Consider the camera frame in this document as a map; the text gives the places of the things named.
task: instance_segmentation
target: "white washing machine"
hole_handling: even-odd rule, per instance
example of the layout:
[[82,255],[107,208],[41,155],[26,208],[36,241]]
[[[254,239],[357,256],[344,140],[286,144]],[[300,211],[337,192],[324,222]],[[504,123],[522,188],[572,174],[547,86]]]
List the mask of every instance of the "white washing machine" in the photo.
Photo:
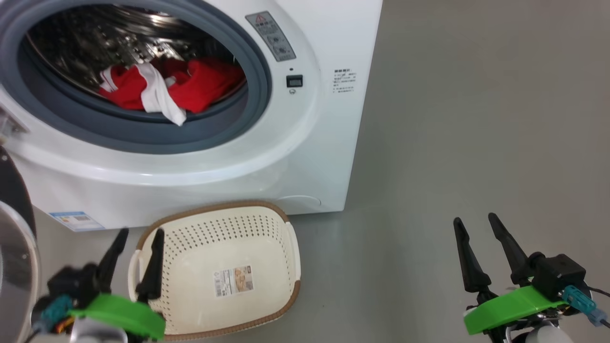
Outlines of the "white washing machine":
[[[33,204],[76,231],[244,199],[341,211],[380,11],[381,0],[0,0],[0,107],[19,128],[4,146]],[[188,54],[222,55],[245,82],[182,127],[86,89],[106,54],[142,62],[160,46],[204,46]]]

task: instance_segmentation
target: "laundry basket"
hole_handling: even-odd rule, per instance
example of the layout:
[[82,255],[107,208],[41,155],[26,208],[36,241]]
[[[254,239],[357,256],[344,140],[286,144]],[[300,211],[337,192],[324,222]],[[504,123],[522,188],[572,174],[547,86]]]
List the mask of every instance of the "laundry basket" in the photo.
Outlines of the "laundry basket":
[[301,282],[296,235],[282,210],[262,201],[195,209],[151,225],[129,264],[133,301],[159,228],[165,231],[162,295],[149,304],[167,321],[166,341],[256,327],[295,302]]

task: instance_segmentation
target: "red cloth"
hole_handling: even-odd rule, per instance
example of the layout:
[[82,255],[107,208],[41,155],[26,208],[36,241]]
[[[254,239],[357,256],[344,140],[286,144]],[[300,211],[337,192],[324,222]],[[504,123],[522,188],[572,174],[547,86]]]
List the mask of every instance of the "red cloth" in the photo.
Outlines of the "red cloth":
[[[240,67],[214,57],[203,57],[189,62],[155,59],[151,64],[159,70],[163,78],[175,79],[176,82],[168,87],[171,98],[178,107],[194,113],[207,109],[245,77]],[[99,93],[124,109],[144,109],[140,95],[146,88],[146,80],[138,69],[132,67],[127,70],[116,65],[110,69],[110,74],[117,90],[108,92],[100,88]]]
[[99,94],[123,109],[143,110],[140,95],[146,89],[146,80],[140,75],[138,68],[127,70],[122,65],[115,65],[110,69],[110,75],[118,89],[108,92],[100,87]]

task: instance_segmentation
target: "green plastic bracket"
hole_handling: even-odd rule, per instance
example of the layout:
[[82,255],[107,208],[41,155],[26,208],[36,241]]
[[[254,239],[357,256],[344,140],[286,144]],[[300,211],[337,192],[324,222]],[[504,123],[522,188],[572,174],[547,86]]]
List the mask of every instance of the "green plastic bracket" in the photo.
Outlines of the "green plastic bracket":
[[549,301],[533,286],[527,286],[480,304],[464,317],[464,323],[469,334],[478,334],[566,304],[564,301]]
[[112,294],[99,294],[85,309],[73,309],[74,317],[89,317],[125,332],[161,340],[165,334],[165,320],[143,303],[134,303]]

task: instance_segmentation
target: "white basket handle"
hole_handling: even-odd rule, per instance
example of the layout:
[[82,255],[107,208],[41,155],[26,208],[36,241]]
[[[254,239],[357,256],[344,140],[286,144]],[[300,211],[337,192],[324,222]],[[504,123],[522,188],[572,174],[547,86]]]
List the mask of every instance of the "white basket handle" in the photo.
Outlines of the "white basket handle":
[[290,222],[286,222],[288,226],[288,235],[290,236],[290,243],[292,244],[293,259],[295,260],[295,273],[296,279],[301,279],[301,253],[299,251],[299,243],[296,240],[296,233],[294,227]]
[[139,280],[139,275],[136,275],[136,267],[138,266],[139,257],[141,250],[136,250],[129,260],[129,268],[127,269],[127,291],[129,292],[129,298],[131,301],[137,301],[138,297],[135,294],[136,280]]

